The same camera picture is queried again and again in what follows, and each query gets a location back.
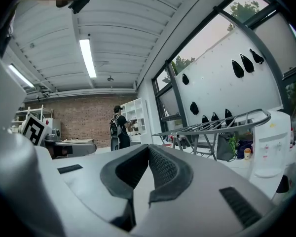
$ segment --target water cooler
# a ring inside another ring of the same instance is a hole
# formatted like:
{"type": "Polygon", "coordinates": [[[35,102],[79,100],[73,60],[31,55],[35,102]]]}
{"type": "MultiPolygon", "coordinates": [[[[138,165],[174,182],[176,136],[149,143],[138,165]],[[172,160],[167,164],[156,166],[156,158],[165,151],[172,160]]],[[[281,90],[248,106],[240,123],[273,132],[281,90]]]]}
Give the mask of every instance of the water cooler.
{"type": "Polygon", "coordinates": [[[249,181],[273,198],[284,174],[290,149],[291,119],[286,113],[270,111],[271,119],[253,129],[253,158],[249,181]]]}

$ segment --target t-shirt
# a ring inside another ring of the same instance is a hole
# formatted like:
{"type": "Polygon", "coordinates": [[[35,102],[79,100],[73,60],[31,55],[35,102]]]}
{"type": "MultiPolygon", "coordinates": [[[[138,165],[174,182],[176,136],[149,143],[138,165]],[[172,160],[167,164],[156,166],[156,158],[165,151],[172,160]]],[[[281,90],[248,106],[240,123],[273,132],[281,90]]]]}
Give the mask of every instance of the t-shirt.
{"type": "Polygon", "coordinates": [[[122,133],[119,136],[128,136],[125,124],[127,123],[127,120],[124,116],[120,115],[117,119],[119,126],[122,128],[122,133]]]}

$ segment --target white shelving unit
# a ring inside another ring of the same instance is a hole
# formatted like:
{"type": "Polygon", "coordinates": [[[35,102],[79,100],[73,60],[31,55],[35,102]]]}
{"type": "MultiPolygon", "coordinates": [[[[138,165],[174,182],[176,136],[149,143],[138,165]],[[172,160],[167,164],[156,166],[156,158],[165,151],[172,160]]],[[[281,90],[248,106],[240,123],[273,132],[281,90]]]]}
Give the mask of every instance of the white shelving unit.
{"type": "MultiPolygon", "coordinates": [[[[23,110],[23,111],[17,111],[15,113],[16,117],[22,117],[25,116],[24,120],[26,120],[26,118],[28,117],[28,115],[32,113],[34,114],[34,116],[38,116],[39,115],[39,120],[43,121],[43,119],[45,118],[45,115],[50,115],[50,117],[53,117],[53,109],[49,110],[47,108],[44,108],[44,105],[41,105],[41,108],[37,108],[37,109],[31,109],[31,107],[28,107],[27,110],[23,110]]],[[[17,125],[17,124],[22,124],[22,122],[24,121],[18,121],[18,120],[12,120],[12,124],[13,125],[17,125]]]]}
{"type": "Polygon", "coordinates": [[[127,120],[135,120],[138,124],[136,135],[128,132],[131,142],[150,144],[152,143],[146,103],[138,98],[134,101],[121,105],[122,115],[127,120]]]}

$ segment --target brick wall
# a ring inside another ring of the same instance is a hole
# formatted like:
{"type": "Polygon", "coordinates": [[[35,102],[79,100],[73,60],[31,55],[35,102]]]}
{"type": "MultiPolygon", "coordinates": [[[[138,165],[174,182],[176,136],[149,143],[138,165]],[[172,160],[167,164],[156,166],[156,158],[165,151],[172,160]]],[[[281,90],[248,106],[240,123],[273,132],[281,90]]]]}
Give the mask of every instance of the brick wall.
{"type": "Polygon", "coordinates": [[[98,148],[110,146],[109,122],[115,105],[136,99],[135,95],[95,95],[67,97],[28,103],[31,109],[53,109],[53,118],[60,120],[62,139],[94,139],[98,148]]]}

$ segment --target black climbing hold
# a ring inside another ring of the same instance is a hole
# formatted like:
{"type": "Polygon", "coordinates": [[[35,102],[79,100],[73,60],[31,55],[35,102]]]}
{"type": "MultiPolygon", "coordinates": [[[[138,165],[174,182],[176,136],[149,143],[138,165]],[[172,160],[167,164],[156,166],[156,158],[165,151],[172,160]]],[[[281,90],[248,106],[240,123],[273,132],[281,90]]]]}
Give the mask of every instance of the black climbing hold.
{"type": "Polygon", "coordinates": [[[245,72],[243,71],[242,67],[239,65],[238,62],[232,60],[232,67],[233,67],[233,71],[235,72],[235,75],[238,78],[242,78],[245,75],[245,72]]]}
{"type": "Polygon", "coordinates": [[[189,109],[194,115],[198,114],[198,107],[194,102],[191,103],[191,106],[189,107],[189,109]]]}
{"type": "MultiPolygon", "coordinates": [[[[229,118],[229,117],[232,117],[232,113],[230,112],[230,110],[225,109],[225,118],[229,118]]],[[[232,118],[226,120],[226,125],[229,126],[231,122],[232,122],[232,118]]]]}
{"type": "Polygon", "coordinates": [[[189,79],[187,78],[186,74],[182,75],[182,82],[187,85],[189,83],[189,79]]]}
{"type": "Polygon", "coordinates": [[[208,118],[205,115],[203,115],[202,123],[207,123],[207,122],[209,122],[208,118]]]}
{"type": "Polygon", "coordinates": [[[248,73],[252,73],[255,70],[252,61],[250,61],[246,56],[244,56],[242,54],[240,54],[240,56],[241,56],[243,66],[245,67],[245,70],[248,73]]]}
{"type": "Polygon", "coordinates": [[[249,50],[250,53],[252,53],[252,56],[256,63],[262,64],[264,62],[263,57],[259,56],[256,52],[254,52],[252,49],[249,50]]]}
{"type": "Polygon", "coordinates": [[[219,120],[219,117],[216,115],[216,113],[213,113],[213,115],[212,115],[212,119],[211,119],[211,120],[212,120],[212,121],[219,120]]]}

